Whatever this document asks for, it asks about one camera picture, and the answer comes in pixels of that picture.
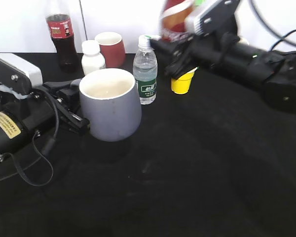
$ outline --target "wire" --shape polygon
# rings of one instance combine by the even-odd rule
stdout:
[[[28,168],[31,168],[33,165],[35,165],[37,162],[39,162],[40,159],[41,159],[41,157],[37,158],[37,159],[34,160],[31,164],[29,164],[28,166],[26,166],[25,168],[23,168],[23,170],[25,171],[25,170],[27,170]],[[9,174],[9,175],[7,175],[7,176],[4,176],[4,177],[0,178],[0,182],[1,182],[1,181],[4,181],[4,180],[6,180],[6,179],[12,178],[13,176],[18,175],[18,174],[19,174],[18,172],[15,172],[15,173]]]
[[[279,33],[275,32],[266,22],[265,20],[261,17],[261,14],[257,10],[257,7],[255,6],[254,0],[249,0],[249,4],[251,6],[252,11],[255,13],[256,17],[259,19],[259,21],[262,23],[262,25],[274,36],[276,36],[278,39],[281,41],[284,41],[292,46],[296,47],[296,43],[293,41],[290,41],[288,39],[285,39],[285,37],[282,37]]]
[[[50,175],[50,178],[45,182],[45,183],[42,183],[42,184],[37,184],[37,183],[33,183],[31,180],[29,180],[29,178],[25,175],[24,171],[21,169],[22,171],[22,175],[20,175],[23,180],[25,182],[27,182],[28,184],[30,185],[33,185],[33,186],[36,186],[36,187],[41,187],[41,186],[45,186],[47,184],[49,184],[49,182],[52,180],[53,176],[54,176],[54,168],[53,168],[53,165],[50,163],[50,161],[37,149],[36,147],[36,144],[35,144],[35,141],[34,139],[36,138],[37,136],[37,133],[34,134],[33,138],[32,138],[32,145],[33,145],[33,148],[34,148],[34,151],[39,155],[40,158],[43,158],[47,163],[48,165],[50,166],[50,169],[51,169],[51,175]]]
[[[57,110],[55,99],[47,91],[45,91],[43,89],[33,88],[33,90],[42,92],[45,95],[46,99],[49,101],[49,103],[51,104],[51,106],[52,106],[52,108],[54,110],[56,125],[55,125],[55,132],[54,132],[53,138],[56,139],[57,135],[58,135],[58,131],[59,131],[60,120],[59,120],[59,113],[58,113],[58,110]]]
[[[80,13],[81,13],[81,16],[82,16],[82,22],[83,22],[83,29],[84,29],[85,39],[88,40],[87,28],[85,26],[85,20],[84,20],[84,14],[83,14],[83,8],[82,8],[81,0],[79,0],[79,5],[80,5]]]
[[[293,30],[293,31],[290,31],[290,32],[288,32],[286,35],[284,35],[283,36],[283,38],[286,38],[286,37],[288,37],[288,36],[290,36],[291,34],[293,34],[293,33],[295,33],[296,32],[296,30]],[[283,40],[278,40],[271,48],[270,48],[270,50],[269,51],[273,51],[273,49],[278,45],[278,44],[280,44],[281,42],[283,42]]]

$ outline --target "gray ceramic mug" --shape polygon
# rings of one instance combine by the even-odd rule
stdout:
[[[116,142],[132,135],[140,125],[142,108],[134,76],[122,69],[102,69],[80,84],[82,114],[90,120],[90,133]]]

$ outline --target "white plastic bottle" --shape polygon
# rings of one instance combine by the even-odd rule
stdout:
[[[100,46],[95,40],[87,40],[82,43],[82,52],[84,56],[82,57],[82,68],[84,75],[104,69],[105,58],[100,53]]]

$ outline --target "red mug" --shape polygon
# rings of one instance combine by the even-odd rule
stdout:
[[[95,36],[107,68],[118,68],[125,61],[125,47],[122,36],[116,32],[103,32]]]

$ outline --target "red bottle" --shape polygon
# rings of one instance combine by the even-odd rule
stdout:
[[[69,11],[62,0],[49,0],[46,10],[46,21],[57,50],[59,66],[65,72],[74,72],[79,59],[74,46],[74,31]]]
[[[161,14],[162,38],[173,42],[186,36],[185,18],[193,12],[194,0],[167,0]]]

